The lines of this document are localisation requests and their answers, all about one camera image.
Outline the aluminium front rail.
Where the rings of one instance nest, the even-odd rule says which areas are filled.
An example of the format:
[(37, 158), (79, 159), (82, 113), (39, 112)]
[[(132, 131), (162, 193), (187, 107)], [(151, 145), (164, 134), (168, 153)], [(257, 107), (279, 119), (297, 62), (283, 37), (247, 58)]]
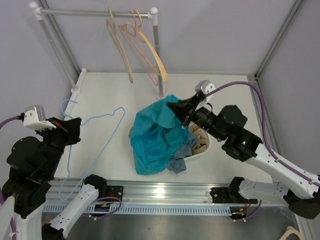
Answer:
[[(50, 182), (51, 188), (46, 195), (49, 202), (62, 203), (60, 198), (70, 196), (70, 202), (79, 192), (81, 184), (76, 178)], [(133, 205), (212, 205), (212, 188), (227, 188), (228, 184), (214, 183), (175, 183), (108, 180), (108, 186), (122, 186), (122, 201)]]

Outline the white perforated plastic basket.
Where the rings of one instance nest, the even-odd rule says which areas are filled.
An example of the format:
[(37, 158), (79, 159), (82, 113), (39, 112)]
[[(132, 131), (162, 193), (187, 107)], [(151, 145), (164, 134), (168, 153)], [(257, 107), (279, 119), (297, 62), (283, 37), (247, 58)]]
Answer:
[(149, 170), (184, 163), (185, 159), (201, 155), (210, 147), (208, 135), (193, 124), (185, 128), (178, 123), (134, 125), (128, 138), (134, 163)]

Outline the white clothes rack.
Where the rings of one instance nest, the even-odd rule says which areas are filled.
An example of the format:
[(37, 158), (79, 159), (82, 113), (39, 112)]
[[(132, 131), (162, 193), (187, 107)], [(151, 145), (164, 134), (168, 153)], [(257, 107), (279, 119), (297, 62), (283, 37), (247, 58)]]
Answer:
[[(72, 93), (78, 93), (80, 89), (76, 86), (76, 79), (72, 77), (72, 74), (63, 58), (59, 49), (62, 49), (64, 55), (67, 57), (67, 60), (73, 67), (76, 76), (79, 77), (81, 72), (80, 68), (76, 63), (76, 59), (73, 56), (73, 53), (64, 38), (60, 27), (55, 19), (55, 15), (61, 16), (81, 16), (81, 17), (110, 17), (108, 11), (98, 11), (98, 10), (71, 10), (71, 9), (51, 9), (46, 0), (38, 0), (36, 2), (30, 2), (29, 8), (32, 10), (34, 16), (39, 22), (48, 42), (51, 45), (52, 50), (54, 51), (67, 79), (69, 80), (72, 88)], [(157, 84), (158, 87), (158, 97), (164, 97), (164, 83), (168, 82), (168, 73), (165, 70), (165, 67), (160, 58), (160, 42), (159, 42), (159, 14), (158, 9), (153, 7), (148, 13), (140, 14), (137, 10), (133, 12), (113, 12), (114, 18), (139, 18), (139, 19), (148, 19), (152, 22), (153, 28), (153, 38), (154, 45), (148, 41), (147, 37), (141, 32), (142, 25), (135, 27), (135, 35), (143, 43), (145, 43), (153, 54), (153, 57), (156, 61), (156, 74), (157, 74)]]

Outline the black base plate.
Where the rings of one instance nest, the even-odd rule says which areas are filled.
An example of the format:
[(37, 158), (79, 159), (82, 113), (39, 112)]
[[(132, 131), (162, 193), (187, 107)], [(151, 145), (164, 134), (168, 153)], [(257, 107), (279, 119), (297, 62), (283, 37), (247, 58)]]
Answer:
[(257, 204), (258, 200), (255, 198), (246, 199), (239, 194), (238, 191), (229, 187), (213, 187), (209, 192), (212, 202), (215, 204)]
[(102, 188), (102, 192), (99, 193), (99, 197), (116, 197), (120, 200), (123, 199), (124, 187), (121, 185), (107, 185)]

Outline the grey blue t shirt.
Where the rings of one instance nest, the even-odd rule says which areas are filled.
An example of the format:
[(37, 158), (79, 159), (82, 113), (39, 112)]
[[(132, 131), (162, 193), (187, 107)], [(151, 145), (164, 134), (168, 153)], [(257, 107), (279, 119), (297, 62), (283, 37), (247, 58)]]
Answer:
[(135, 171), (139, 175), (158, 174), (165, 169), (179, 174), (187, 169), (185, 158), (193, 156), (198, 138), (187, 128), (160, 128), (138, 136), (131, 128), (128, 134), (133, 150)]

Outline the beige t shirt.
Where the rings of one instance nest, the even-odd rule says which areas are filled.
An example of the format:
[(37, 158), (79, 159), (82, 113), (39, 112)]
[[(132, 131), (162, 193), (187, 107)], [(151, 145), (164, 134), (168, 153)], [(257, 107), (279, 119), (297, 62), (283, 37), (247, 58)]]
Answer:
[(197, 142), (192, 147), (192, 155), (198, 155), (204, 153), (210, 146), (210, 140), (207, 132), (194, 123), (189, 125), (189, 132), (197, 137)]

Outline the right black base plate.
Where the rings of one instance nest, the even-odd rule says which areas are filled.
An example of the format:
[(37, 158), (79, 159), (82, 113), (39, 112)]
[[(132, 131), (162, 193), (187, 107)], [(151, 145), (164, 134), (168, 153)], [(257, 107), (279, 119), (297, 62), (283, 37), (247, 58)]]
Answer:
[(209, 192), (212, 202), (215, 204), (257, 204), (258, 200), (255, 198), (246, 199), (239, 194), (238, 191), (229, 187), (213, 187)]

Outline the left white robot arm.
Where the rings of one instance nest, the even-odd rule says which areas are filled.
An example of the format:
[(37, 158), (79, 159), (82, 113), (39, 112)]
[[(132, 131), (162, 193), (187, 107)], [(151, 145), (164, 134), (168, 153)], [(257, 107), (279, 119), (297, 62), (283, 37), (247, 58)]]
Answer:
[(61, 157), (67, 146), (80, 142), (81, 118), (59, 120), (49, 118), (44, 129), (18, 140), (7, 158), (9, 178), (2, 188), (5, 200), (14, 199), (12, 239), (65, 240), (86, 208), (95, 200), (107, 197), (106, 179), (91, 174), (80, 191), (50, 223), (42, 224), (46, 195), (51, 188)]

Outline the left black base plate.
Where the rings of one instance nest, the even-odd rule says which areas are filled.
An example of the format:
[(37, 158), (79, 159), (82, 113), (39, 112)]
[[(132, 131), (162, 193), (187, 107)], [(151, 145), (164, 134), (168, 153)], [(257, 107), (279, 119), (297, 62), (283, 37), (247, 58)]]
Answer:
[(102, 192), (99, 193), (99, 197), (116, 197), (120, 200), (123, 199), (124, 187), (121, 185), (107, 185), (102, 188)]

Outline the aluminium corner frame post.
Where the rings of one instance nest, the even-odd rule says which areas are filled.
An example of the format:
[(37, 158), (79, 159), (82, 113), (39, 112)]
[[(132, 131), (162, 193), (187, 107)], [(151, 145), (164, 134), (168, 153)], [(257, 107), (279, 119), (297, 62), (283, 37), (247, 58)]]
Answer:
[[(304, 0), (295, 0), (293, 2), (292, 6), (290, 7), (288, 13), (284, 18), (283, 23), (281, 24), (274, 39), (272, 40), (270, 47), (264, 55), (262, 62), (259, 64), (257, 70), (255, 71), (255, 73), (249, 73), (246, 75), (248, 82), (253, 84), (257, 89), (259, 89), (263, 97), (265, 96), (265, 94), (262, 89), (262, 75), (267, 70), (268, 65), (271, 63), (276, 52), (281, 46), (283, 40), (285, 39), (289, 29), (291, 28), (293, 22), (295, 21), (295, 18), (302, 9), (304, 3)], [(276, 137), (276, 132), (274, 124), (271, 120), (270, 111), (266, 104), (264, 105), (264, 110), (261, 110), (260, 99), (254, 89), (251, 88), (250, 93), (260, 130), (265, 129), (267, 140), (271, 148), (274, 149), (276, 152), (280, 153), (281, 148), (279, 146), (279, 141)]]

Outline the blue wire hanger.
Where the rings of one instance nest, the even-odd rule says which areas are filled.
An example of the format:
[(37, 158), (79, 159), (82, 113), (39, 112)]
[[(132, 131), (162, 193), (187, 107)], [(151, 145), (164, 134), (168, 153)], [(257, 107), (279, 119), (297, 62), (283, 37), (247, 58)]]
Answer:
[[(77, 104), (78, 102), (77, 102), (77, 101), (74, 101), (74, 100), (71, 100), (71, 99), (65, 99), (64, 101), (62, 101), (62, 103), (61, 103), (61, 105), (60, 105), (60, 110), (61, 110), (61, 112), (63, 113), (63, 116), (65, 116), (66, 118), (70, 118), (70, 120), (74, 120), (75, 118), (72, 118), (71, 115), (69, 115), (69, 114), (67, 114), (65, 111), (63, 111), (63, 108), (62, 108), (62, 107), (63, 107), (63, 104), (64, 104), (64, 103), (67, 103), (67, 102), (68, 102), (68, 104), (69, 104), (69, 102), (74, 103), (74, 104)], [(67, 164), (66, 164), (67, 177), (64, 178), (64, 180), (62, 180), (61, 185), (60, 185), (60, 188), (59, 188), (59, 191), (58, 191), (58, 197), (59, 197), (59, 199), (60, 199), (61, 201), (67, 201), (67, 200), (70, 198), (70, 196), (74, 193), (74, 191), (76, 190), (76, 188), (77, 188), (81, 183), (84, 182), (84, 180), (85, 180), (86, 177), (89, 176), (89, 173), (93, 170), (93, 168), (95, 167), (95, 165), (98, 163), (100, 157), (102, 156), (103, 152), (105, 151), (105, 149), (107, 148), (108, 144), (109, 144), (110, 141), (112, 140), (112, 138), (113, 138), (114, 134), (116, 133), (118, 127), (120, 126), (120, 124), (121, 124), (121, 122), (122, 122), (122, 120), (123, 120), (123, 118), (124, 118), (124, 116), (125, 116), (125, 114), (126, 114), (126, 111), (125, 111), (125, 109), (124, 109), (122, 106), (120, 106), (120, 107), (116, 108), (116, 109), (113, 111), (113, 113), (106, 113), (106, 114), (103, 114), (103, 115), (92, 116), (92, 117), (89, 117), (86, 121), (84, 121), (84, 123), (81, 123), (81, 124), (80, 124), (80, 127), (82, 128), (82, 127), (84, 127), (84, 126), (85, 126), (89, 121), (91, 121), (91, 120), (99, 119), (99, 118), (103, 118), (103, 117), (107, 117), (107, 116), (113, 117), (113, 116), (116, 114), (116, 112), (119, 111), (119, 110), (122, 110), (122, 111), (123, 111), (123, 114), (122, 114), (122, 116), (121, 116), (118, 124), (116, 125), (115, 129), (113, 130), (112, 134), (110, 135), (109, 139), (106, 141), (105, 145), (104, 145), (103, 148), (101, 149), (100, 153), (97, 155), (96, 159), (91, 162), (91, 164), (90, 164), (90, 166), (88, 167), (87, 171), (84, 173), (84, 175), (83, 175), (82, 178), (79, 180), (79, 182), (78, 182), (77, 185), (74, 187), (74, 189), (73, 189), (66, 197), (63, 197), (63, 196), (62, 196), (62, 190), (63, 190), (64, 184), (66, 183), (66, 181), (68, 181), (68, 180), (70, 179), (70, 176), (71, 176), (70, 162), (71, 162), (71, 155), (72, 155), (72, 146), (69, 147)], [(93, 148), (93, 150), (95, 150), (95, 148), (96, 148), (96, 144), (95, 144), (95, 143), (97, 143), (97, 142), (95, 142), (95, 140), (97, 140), (97, 141), (98, 141), (98, 140), (99, 140), (99, 141), (102, 141), (102, 140), (100, 140), (100, 138), (99, 138), (99, 137), (102, 136), (102, 135), (101, 135), (102, 133), (100, 133), (100, 132), (101, 132), (101, 130), (98, 130), (98, 131), (97, 131), (98, 135), (96, 135), (96, 134), (93, 135), (93, 138), (92, 138), (92, 139), (93, 139), (93, 142), (92, 142), (92, 141), (88, 142), (88, 143), (89, 143), (88, 146), (90, 147), (90, 149)]]

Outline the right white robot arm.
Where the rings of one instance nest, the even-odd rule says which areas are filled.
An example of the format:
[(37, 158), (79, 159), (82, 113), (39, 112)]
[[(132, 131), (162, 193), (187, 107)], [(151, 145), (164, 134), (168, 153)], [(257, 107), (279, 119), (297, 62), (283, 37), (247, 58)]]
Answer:
[(276, 183), (252, 181), (234, 177), (227, 188), (213, 188), (215, 203), (244, 204), (259, 200), (287, 205), (294, 214), (309, 220), (320, 214), (320, 177), (307, 173), (267, 148), (267, 144), (244, 128), (247, 118), (236, 105), (226, 105), (219, 114), (204, 106), (198, 107), (200, 95), (167, 107), (181, 121), (182, 126), (194, 123), (217, 141), (232, 159), (255, 166), (278, 179)]

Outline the teal t shirt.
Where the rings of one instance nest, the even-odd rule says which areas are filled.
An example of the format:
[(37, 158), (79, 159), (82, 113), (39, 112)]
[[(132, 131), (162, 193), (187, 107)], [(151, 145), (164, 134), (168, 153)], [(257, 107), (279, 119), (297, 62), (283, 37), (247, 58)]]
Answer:
[(178, 101), (175, 95), (168, 95), (137, 112), (129, 137), (137, 174), (147, 176), (164, 171), (189, 140), (189, 129), (182, 127), (167, 106)]

